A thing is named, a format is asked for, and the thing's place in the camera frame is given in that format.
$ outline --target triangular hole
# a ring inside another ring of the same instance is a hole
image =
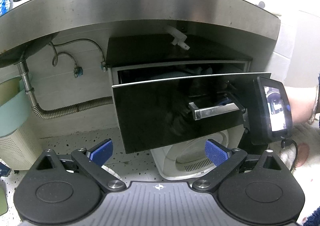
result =
[[[281,170],[281,167],[277,163],[274,157],[267,157],[265,163],[263,164],[265,169]]]
[[[45,156],[37,167],[37,170],[52,169],[54,164],[50,156]]]

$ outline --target green dustpan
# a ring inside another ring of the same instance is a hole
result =
[[[8,211],[7,198],[3,188],[0,186],[0,216]]]

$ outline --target chrome handle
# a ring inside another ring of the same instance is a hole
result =
[[[192,116],[195,119],[195,121],[203,118],[208,118],[208,117],[216,116],[219,114],[229,113],[229,112],[239,110],[239,108],[234,103],[199,109],[196,106],[196,104],[192,102],[192,103],[189,103],[189,108],[192,111]]]

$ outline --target bracelet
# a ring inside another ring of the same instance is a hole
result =
[[[313,110],[312,110],[312,113],[311,113],[311,116],[310,116],[310,119],[308,121],[308,124],[312,124],[315,120],[315,117],[316,117],[316,110],[317,110],[317,107],[318,107],[318,101],[319,101],[319,85],[317,85],[316,87],[316,100],[315,100],[315,103],[314,103],[314,106],[313,106]]]

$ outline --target gray ribbed plate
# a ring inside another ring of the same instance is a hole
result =
[[[242,226],[225,214],[211,194],[198,193],[186,182],[132,182],[106,196],[99,208],[69,226]],[[32,226],[23,222],[20,226]]]

